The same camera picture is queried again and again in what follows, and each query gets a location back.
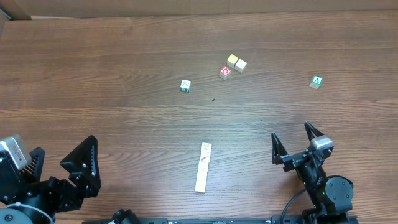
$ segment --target red cube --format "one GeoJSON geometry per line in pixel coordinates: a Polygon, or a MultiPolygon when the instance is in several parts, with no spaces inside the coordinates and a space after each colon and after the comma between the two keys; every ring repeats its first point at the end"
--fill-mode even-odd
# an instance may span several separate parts
{"type": "Polygon", "coordinates": [[[224,68],[222,68],[220,70],[220,77],[223,80],[226,80],[229,77],[230,74],[231,74],[231,70],[227,66],[225,66],[224,68]]]}

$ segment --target yellow cube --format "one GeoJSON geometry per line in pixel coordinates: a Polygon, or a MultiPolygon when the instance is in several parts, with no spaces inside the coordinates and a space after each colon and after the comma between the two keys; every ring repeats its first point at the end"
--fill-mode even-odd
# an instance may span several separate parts
{"type": "Polygon", "coordinates": [[[228,60],[226,61],[226,64],[229,67],[234,68],[237,61],[238,61],[238,57],[235,55],[231,55],[231,56],[229,56],[228,60]]]}

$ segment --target wooden tabletop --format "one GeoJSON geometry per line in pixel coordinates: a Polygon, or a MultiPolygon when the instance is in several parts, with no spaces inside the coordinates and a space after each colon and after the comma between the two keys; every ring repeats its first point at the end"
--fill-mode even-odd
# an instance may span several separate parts
{"type": "MultiPolygon", "coordinates": [[[[0,136],[19,133],[45,150],[42,180],[67,179],[60,160],[97,137],[99,195],[59,223],[120,208],[142,218],[260,218],[303,189],[294,171],[272,165],[271,132],[301,152],[308,120],[335,142],[324,170],[354,182],[350,214],[396,223],[397,37],[398,11],[6,22],[0,136]],[[224,81],[230,54],[248,67],[224,81]],[[213,148],[199,194],[203,142],[213,148]]],[[[289,213],[311,206],[305,195],[289,213]]]]}

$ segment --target white strip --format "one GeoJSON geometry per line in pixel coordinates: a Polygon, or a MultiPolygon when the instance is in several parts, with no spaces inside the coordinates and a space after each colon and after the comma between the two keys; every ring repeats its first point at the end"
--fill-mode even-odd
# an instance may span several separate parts
{"type": "Polygon", "coordinates": [[[50,220],[50,223],[54,223],[54,222],[52,221],[52,218],[50,217],[50,215],[48,215],[47,213],[41,211],[41,210],[38,209],[38,208],[35,208],[35,207],[33,207],[33,206],[30,206],[30,205],[24,205],[24,204],[22,204],[22,203],[20,203],[20,202],[17,202],[17,203],[15,203],[15,204],[10,204],[10,205],[7,206],[7,208],[8,208],[8,207],[14,207],[14,206],[16,206],[16,207],[25,207],[25,208],[30,208],[30,209],[36,210],[36,211],[40,212],[41,214],[45,215],[45,216],[50,220]]]}

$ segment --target black cable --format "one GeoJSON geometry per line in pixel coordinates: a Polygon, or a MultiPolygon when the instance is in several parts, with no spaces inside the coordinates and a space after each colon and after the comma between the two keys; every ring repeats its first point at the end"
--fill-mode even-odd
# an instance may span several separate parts
{"type": "Polygon", "coordinates": [[[301,190],[299,193],[297,193],[296,195],[294,195],[294,197],[292,197],[292,199],[290,199],[290,201],[287,203],[287,205],[284,208],[284,211],[282,212],[282,215],[280,216],[280,224],[284,224],[284,217],[285,217],[285,213],[287,212],[287,209],[289,208],[289,206],[300,196],[302,195],[304,192],[306,192],[307,190],[303,189],[301,190]]]}

